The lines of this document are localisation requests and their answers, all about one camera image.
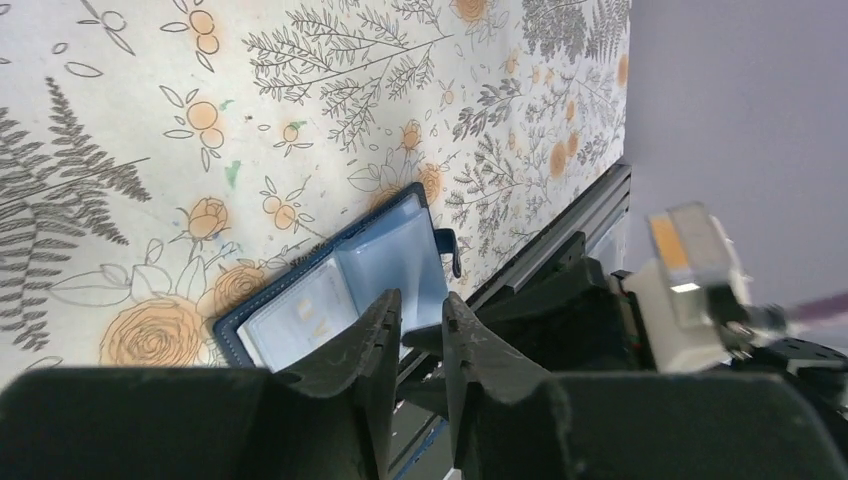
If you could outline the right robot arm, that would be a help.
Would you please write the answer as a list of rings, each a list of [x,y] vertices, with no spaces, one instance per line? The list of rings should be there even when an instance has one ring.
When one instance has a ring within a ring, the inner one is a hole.
[[[801,339],[762,345],[774,308],[719,297],[729,363],[665,373],[647,304],[592,258],[543,271],[483,309],[449,296],[403,342],[441,360],[400,397],[450,425],[467,478],[708,479],[847,474],[847,359]]]

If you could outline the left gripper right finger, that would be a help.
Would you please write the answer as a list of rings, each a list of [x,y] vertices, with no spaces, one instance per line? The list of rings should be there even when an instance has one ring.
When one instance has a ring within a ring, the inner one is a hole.
[[[817,411],[772,373],[644,372],[650,409],[591,418],[603,479],[843,479],[847,458]]]

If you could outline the navy blue card holder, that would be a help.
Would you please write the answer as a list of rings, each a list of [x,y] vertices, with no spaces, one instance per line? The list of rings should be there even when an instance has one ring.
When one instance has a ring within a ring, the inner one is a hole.
[[[435,228],[423,184],[411,183],[218,319],[213,334],[227,363],[265,367],[243,325],[300,279],[327,267],[340,272],[358,318],[385,290],[399,290],[403,332],[438,323],[448,295],[446,276],[462,274],[455,232]]]

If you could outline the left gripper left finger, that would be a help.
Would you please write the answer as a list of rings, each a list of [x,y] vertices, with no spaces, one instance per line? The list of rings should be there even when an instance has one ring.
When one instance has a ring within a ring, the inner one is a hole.
[[[1,394],[5,479],[384,479],[402,297],[279,371],[53,368]]]

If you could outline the white card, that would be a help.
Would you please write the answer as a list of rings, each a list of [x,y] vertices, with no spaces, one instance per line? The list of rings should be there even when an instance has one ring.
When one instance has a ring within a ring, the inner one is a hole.
[[[313,352],[358,318],[346,283],[334,267],[300,279],[243,325],[259,364],[279,371]]]

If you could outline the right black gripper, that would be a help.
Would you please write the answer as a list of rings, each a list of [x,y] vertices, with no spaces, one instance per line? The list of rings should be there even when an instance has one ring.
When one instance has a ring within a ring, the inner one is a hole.
[[[632,331],[633,296],[583,257],[481,309],[456,293],[442,322],[404,333],[440,374],[400,399],[444,418],[639,418],[650,384]]]

